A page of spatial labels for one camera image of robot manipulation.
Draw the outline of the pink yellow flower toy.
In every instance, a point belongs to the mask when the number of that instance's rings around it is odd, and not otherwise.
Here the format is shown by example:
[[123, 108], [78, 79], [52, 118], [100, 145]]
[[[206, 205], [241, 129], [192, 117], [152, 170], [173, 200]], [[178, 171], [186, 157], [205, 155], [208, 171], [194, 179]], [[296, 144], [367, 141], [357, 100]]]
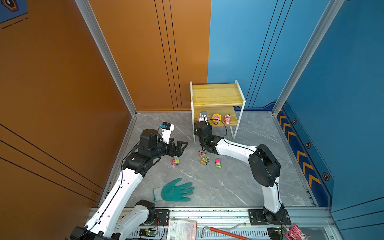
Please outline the pink yellow flower toy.
[[212, 121], [215, 125], [218, 125], [222, 120], [222, 116], [220, 114], [213, 114]]

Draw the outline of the pink strawberry bear toy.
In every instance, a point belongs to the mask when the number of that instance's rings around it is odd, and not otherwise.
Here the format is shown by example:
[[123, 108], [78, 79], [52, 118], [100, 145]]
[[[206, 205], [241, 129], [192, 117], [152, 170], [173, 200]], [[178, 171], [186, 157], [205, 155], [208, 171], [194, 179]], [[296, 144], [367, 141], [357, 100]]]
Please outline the pink strawberry bear toy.
[[224, 123], [225, 123], [226, 125], [230, 125], [230, 124], [231, 124], [231, 120], [232, 120], [231, 115], [230, 115], [230, 114], [227, 114], [227, 115], [225, 116], [225, 118], [224, 118]]

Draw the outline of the yellow wooden two-tier shelf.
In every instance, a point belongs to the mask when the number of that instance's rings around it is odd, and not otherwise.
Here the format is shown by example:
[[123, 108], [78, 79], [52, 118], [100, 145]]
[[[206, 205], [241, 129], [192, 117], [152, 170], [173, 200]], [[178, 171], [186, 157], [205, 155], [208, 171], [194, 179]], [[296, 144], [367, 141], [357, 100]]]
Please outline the yellow wooden two-tier shelf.
[[205, 84], [194, 85], [190, 83], [192, 123], [197, 120], [200, 112], [207, 112], [211, 118], [214, 114], [219, 114], [222, 121], [226, 115], [231, 116], [228, 125], [217, 124], [217, 127], [228, 127], [231, 130], [232, 138], [235, 139], [246, 99], [238, 81], [231, 84]]

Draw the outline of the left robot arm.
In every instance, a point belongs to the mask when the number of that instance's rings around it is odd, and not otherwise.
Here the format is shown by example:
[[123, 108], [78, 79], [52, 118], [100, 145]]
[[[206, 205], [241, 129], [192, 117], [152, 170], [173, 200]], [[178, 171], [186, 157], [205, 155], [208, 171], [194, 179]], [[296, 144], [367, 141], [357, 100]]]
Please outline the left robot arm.
[[188, 142], [175, 142], [171, 131], [146, 129], [139, 142], [124, 157], [121, 172], [110, 194], [84, 227], [75, 227], [72, 240], [125, 240], [142, 224], [155, 219], [154, 203], [141, 200], [123, 218], [120, 217], [132, 193], [151, 167], [163, 156], [180, 157]]

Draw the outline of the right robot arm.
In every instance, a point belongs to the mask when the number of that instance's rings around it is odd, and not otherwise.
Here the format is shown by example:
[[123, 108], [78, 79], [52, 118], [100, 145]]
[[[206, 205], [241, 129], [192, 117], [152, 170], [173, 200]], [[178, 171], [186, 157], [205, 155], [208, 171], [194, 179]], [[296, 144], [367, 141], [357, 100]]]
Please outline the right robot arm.
[[292, 224], [280, 195], [281, 164], [268, 146], [264, 144], [257, 147], [247, 146], [215, 136], [212, 125], [206, 121], [194, 124], [194, 136], [199, 138], [203, 150], [231, 157], [249, 165], [253, 178], [262, 186], [264, 196], [262, 216], [267, 225]]

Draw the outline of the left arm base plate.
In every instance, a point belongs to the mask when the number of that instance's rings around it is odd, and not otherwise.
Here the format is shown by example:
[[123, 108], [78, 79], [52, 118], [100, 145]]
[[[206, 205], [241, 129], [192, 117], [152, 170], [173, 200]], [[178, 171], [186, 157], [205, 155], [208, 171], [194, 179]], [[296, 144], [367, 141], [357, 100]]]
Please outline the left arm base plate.
[[170, 210], [169, 209], [159, 209], [156, 208], [153, 211], [150, 211], [148, 219], [140, 224], [140, 226], [155, 226], [158, 222], [161, 225], [167, 226], [170, 220]]

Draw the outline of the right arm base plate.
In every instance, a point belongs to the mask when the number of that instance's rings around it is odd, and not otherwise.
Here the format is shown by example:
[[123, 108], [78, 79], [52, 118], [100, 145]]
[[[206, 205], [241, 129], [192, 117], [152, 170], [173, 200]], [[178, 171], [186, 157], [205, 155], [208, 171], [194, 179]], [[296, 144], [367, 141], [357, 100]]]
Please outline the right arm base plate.
[[292, 224], [285, 208], [280, 209], [277, 213], [266, 209], [249, 209], [248, 214], [252, 226], [290, 226]]

